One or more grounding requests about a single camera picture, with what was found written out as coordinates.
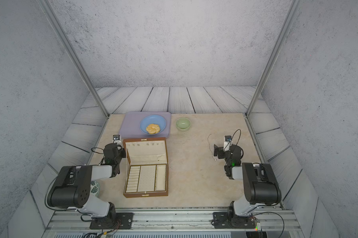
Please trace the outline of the brown jewelry box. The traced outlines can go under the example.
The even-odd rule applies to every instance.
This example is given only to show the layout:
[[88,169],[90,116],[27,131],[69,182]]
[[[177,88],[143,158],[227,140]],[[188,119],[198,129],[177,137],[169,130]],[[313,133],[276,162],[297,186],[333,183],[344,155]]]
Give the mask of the brown jewelry box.
[[125,139],[123,145],[128,161],[123,195],[126,198],[168,196],[166,138]]

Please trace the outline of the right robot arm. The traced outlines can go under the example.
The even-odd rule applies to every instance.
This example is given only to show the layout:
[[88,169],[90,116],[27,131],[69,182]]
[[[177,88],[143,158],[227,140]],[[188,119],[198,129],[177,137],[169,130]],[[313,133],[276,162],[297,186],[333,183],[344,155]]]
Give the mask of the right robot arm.
[[244,196],[232,201],[226,222],[232,227],[253,219],[253,211],[263,206],[275,206],[282,200],[282,192],[270,164],[242,162],[244,150],[235,144],[214,145],[214,156],[225,161],[229,179],[243,182]]

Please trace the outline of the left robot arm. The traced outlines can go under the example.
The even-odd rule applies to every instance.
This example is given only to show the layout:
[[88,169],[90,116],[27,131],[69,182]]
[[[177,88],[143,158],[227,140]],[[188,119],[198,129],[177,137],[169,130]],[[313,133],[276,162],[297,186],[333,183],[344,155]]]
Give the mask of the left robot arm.
[[105,228],[117,223],[114,204],[91,194],[91,182],[114,178],[120,173],[120,163],[125,150],[120,144],[111,143],[103,149],[98,165],[64,166],[47,189],[45,205],[55,211],[77,210],[91,216],[91,223]]

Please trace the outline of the purple tray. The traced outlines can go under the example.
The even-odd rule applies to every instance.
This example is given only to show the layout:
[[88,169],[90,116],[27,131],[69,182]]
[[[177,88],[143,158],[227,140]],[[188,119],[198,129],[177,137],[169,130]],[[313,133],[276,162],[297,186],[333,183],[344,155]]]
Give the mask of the purple tray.
[[[140,122],[143,118],[150,115],[160,115],[166,119],[167,126],[163,132],[156,135],[147,135],[144,134],[140,128]],[[172,121],[172,114],[169,112],[128,112],[126,113],[119,135],[123,138],[157,138],[157,137],[169,137],[170,135],[170,126]]]

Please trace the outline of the yellow pastry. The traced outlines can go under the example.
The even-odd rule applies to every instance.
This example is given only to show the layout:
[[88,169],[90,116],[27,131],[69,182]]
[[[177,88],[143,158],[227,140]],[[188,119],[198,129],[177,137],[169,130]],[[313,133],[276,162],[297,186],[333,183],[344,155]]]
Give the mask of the yellow pastry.
[[158,134],[161,129],[160,129],[160,126],[157,125],[157,124],[149,124],[147,127],[146,127],[146,131],[149,133],[149,134]]

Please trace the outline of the green bowl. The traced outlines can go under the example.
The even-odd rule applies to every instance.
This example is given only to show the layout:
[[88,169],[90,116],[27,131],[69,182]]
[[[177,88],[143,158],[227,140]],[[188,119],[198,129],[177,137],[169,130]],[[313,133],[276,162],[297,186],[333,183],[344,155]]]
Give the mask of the green bowl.
[[188,131],[190,127],[191,127],[190,119],[182,117],[176,120],[176,128],[179,131],[181,132]]

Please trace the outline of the blue plate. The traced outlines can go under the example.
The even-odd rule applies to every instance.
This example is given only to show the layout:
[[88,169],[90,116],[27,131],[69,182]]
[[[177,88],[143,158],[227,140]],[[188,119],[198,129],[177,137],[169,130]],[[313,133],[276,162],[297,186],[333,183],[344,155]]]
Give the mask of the blue plate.
[[150,115],[143,118],[140,122],[140,130],[147,135],[156,135],[166,128],[167,122],[163,116]]

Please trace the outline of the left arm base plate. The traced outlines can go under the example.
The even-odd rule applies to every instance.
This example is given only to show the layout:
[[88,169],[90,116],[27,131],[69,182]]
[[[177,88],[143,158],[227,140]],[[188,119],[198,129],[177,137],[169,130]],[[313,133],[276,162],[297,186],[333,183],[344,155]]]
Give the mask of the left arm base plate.
[[133,213],[114,213],[106,217],[93,218],[91,230],[129,230],[133,221]]

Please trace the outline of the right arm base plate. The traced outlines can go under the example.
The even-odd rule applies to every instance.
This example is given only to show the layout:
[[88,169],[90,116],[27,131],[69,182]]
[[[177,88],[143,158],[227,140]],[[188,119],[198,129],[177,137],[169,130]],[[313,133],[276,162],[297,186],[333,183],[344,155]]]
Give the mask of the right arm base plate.
[[231,215],[227,212],[214,212],[211,225],[215,229],[256,229],[253,218]]

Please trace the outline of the aluminium mounting rail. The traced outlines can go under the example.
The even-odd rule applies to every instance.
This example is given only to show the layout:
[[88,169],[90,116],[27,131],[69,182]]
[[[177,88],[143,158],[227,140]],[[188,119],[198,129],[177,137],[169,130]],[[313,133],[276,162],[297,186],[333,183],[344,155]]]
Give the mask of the aluminium mounting rail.
[[[120,208],[117,213],[133,213],[130,232],[210,232],[214,212],[227,212],[216,208]],[[222,229],[222,231],[290,232],[291,237],[303,237],[301,226],[292,210],[262,208],[253,213],[256,229]]]

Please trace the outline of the right metal frame post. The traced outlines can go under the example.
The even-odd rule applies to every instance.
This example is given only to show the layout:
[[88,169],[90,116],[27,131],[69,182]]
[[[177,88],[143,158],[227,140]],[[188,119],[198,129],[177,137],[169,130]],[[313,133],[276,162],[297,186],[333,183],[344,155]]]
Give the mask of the right metal frame post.
[[253,94],[253,97],[252,97],[252,100],[249,104],[249,107],[247,109],[247,112],[246,112],[246,118],[248,118],[251,113],[253,112],[253,109],[255,107],[255,104],[256,102],[258,101],[258,98],[259,98],[259,95],[262,93],[262,90],[268,80],[268,77],[269,77],[269,74],[275,64],[275,61],[280,53],[280,50],[281,50],[281,47],[283,45],[283,43],[285,42],[286,40],[286,37],[289,33],[289,30],[291,28],[291,25],[296,17],[296,14],[297,14],[297,11],[299,10],[299,7],[300,7],[300,4],[301,4],[301,1],[300,0],[293,0],[292,1],[292,4],[290,6],[290,9],[288,11],[288,14],[285,18],[285,21],[283,23],[283,26],[280,30],[280,33],[277,37],[277,40],[275,42],[275,45],[273,47],[273,50],[270,54],[270,57],[266,63],[266,66],[264,68],[264,71],[258,81],[258,84],[256,86],[256,89],[255,89],[255,92]]

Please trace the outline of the metal frame post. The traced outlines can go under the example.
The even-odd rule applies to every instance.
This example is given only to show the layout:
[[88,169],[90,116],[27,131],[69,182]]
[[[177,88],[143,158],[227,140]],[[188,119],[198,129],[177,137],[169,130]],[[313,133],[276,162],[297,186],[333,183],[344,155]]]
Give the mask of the metal frame post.
[[53,30],[55,31],[56,35],[58,36],[59,40],[63,44],[69,58],[73,62],[75,68],[80,74],[81,79],[83,80],[84,84],[86,85],[87,89],[89,90],[90,94],[94,98],[96,104],[100,107],[102,113],[104,114],[105,118],[108,119],[110,113],[104,106],[100,96],[98,95],[96,89],[94,88],[87,72],[85,71],[77,53],[75,52],[70,40],[68,39],[66,33],[64,32],[57,16],[55,15],[49,1],[47,0],[39,0],[38,1],[41,9],[43,10],[47,20],[49,21],[50,25],[52,26]]
[[292,1],[292,4],[290,6],[290,9],[288,11],[288,14],[285,18],[285,21],[283,23],[283,26],[280,30],[280,33],[277,37],[277,40],[275,42],[275,45],[273,47],[273,50],[270,54],[270,57],[266,63],[266,66],[264,68],[264,71],[258,81],[258,84],[256,86],[256,89],[255,89],[255,92],[253,94],[253,97],[252,97],[252,100],[249,104],[249,107],[247,109],[247,112],[246,112],[246,118],[248,118],[251,113],[253,112],[253,109],[255,107],[255,104],[256,102],[258,101],[258,98],[259,98],[259,95],[262,93],[262,90],[268,80],[268,77],[269,77],[269,74],[275,64],[275,61],[280,53],[280,50],[281,50],[281,47],[283,45],[283,43],[285,42],[286,40],[286,37],[289,33],[289,30],[291,28],[291,25],[296,17],[296,14],[297,14],[297,11],[299,10],[299,7],[300,7],[300,4],[301,4],[301,1],[300,0],[293,0]]

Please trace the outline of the left metal frame post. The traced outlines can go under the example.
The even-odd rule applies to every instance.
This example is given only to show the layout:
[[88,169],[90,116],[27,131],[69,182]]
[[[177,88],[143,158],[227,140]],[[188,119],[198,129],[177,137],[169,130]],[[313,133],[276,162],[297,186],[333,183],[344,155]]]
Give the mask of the left metal frame post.
[[63,44],[69,58],[73,62],[75,68],[80,74],[81,79],[83,80],[84,84],[86,85],[87,89],[89,90],[90,94],[94,98],[96,104],[100,107],[102,113],[104,114],[105,118],[108,119],[110,113],[104,106],[100,96],[98,95],[96,89],[94,88],[87,72],[85,71],[77,53],[75,52],[70,40],[68,39],[66,33],[64,32],[57,16],[55,15],[49,1],[47,0],[39,0],[38,1],[41,9],[43,10],[47,20],[49,21],[50,25],[52,26],[53,30],[55,31],[56,35],[58,36],[59,40]]

